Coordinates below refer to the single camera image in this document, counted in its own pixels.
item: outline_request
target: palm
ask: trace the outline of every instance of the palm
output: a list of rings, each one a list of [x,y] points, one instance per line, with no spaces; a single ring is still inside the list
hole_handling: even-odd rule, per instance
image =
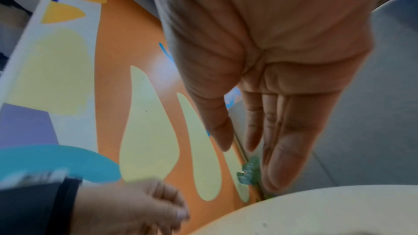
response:
[[[223,150],[233,127],[223,96],[248,110],[245,147],[264,137],[263,183],[286,187],[341,91],[372,49],[375,0],[156,0],[170,50]]]

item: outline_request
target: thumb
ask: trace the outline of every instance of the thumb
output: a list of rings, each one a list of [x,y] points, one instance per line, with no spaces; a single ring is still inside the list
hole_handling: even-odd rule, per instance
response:
[[[222,151],[229,150],[234,139],[234,130],[224,98],[208,99],[193,93],[189,94],[196,104],[206,130],[212,135]]]
[[[166,200],[153,198],[147,207],[147,214],[157,222],[182,222],[189,218],[189,211]]]

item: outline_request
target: orange surface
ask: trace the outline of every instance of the orange surface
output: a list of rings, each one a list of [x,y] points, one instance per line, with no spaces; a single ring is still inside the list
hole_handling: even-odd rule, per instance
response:
[[[134,1],[107,0],[102,5],[95,56],[98,151],[118,162],[131,103],[130,66],[134,65],[148,75],[179,141],[179,161],[165,181],[177,186],[189,204],[192,219],[180,232],[188,234],[254,203],[257,194],[250,188],[249,203],[241,201],[224,156],[211,137],[222,171],[222,189],[212,201],[199,197],[193,180],[189,136],[176,93],[188,95],[175,65],[165,57],[159,42],[167,47],[160,21]]]

